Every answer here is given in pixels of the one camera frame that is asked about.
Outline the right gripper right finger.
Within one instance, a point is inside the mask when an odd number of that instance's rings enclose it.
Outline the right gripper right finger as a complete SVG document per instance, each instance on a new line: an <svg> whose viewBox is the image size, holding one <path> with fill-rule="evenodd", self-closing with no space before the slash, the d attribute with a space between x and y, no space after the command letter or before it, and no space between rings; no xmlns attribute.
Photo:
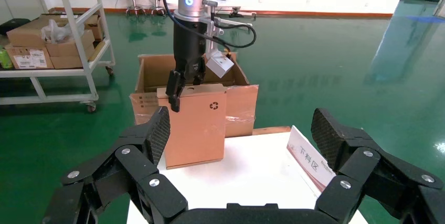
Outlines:
<svg viewBox="0 0 445 224"><path fill-rule="evenodd" d="M444 223L444 182L383 150L364 130L342 125L317 108L312 138L334 172L315 210L348 223L364 197L379 202L400 223Z"/></svg>

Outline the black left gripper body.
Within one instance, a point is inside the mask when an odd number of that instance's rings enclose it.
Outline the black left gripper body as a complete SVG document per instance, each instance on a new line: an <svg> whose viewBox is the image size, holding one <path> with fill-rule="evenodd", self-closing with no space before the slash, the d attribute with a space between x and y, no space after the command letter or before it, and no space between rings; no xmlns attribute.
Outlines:
<svg viewBox="0 0 445 224"><path fill-rule="evenodd" d="M206 40L199 36L206 32L206 24L179 20L174 25L174 59L175 71L180 72L187 83L193 83L190 68L195 63L205 63L203 55L206 49Z"/></svg>

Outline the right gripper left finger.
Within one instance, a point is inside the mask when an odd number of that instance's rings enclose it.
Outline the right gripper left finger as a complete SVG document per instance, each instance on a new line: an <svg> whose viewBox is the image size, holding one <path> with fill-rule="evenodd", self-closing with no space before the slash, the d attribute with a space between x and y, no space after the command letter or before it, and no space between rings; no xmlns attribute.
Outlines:
<svg viewBox="0 0 445 224"><path fill-rule="evenodd" d="M109 149L68 170L42 223L97 223L124 194L148 223L171 223L188 202L157 167L169 135L169 110L160 106L148 122L127 128Z"/></svg>

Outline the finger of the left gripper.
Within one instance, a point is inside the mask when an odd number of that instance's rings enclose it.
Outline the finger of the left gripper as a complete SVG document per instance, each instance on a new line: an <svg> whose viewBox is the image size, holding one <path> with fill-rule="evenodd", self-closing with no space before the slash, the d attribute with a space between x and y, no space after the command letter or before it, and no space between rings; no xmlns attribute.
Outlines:
<svg viewBox="0 0 445 224"><path fill-rule="evenodd" d="M171 105L171 109L174 112L180 110L180 100L183 89L185 86L185 79L183 75L175 70L171 70L166 86L166 95L168 96L168 102Z"/></svg>
<svg viewBox="0 0 445 224"><path fill-rule="evenodd" d="M201 85L206 73L205 63L192 64L190 68L190 75L193 77L193 85Z"/></svg>

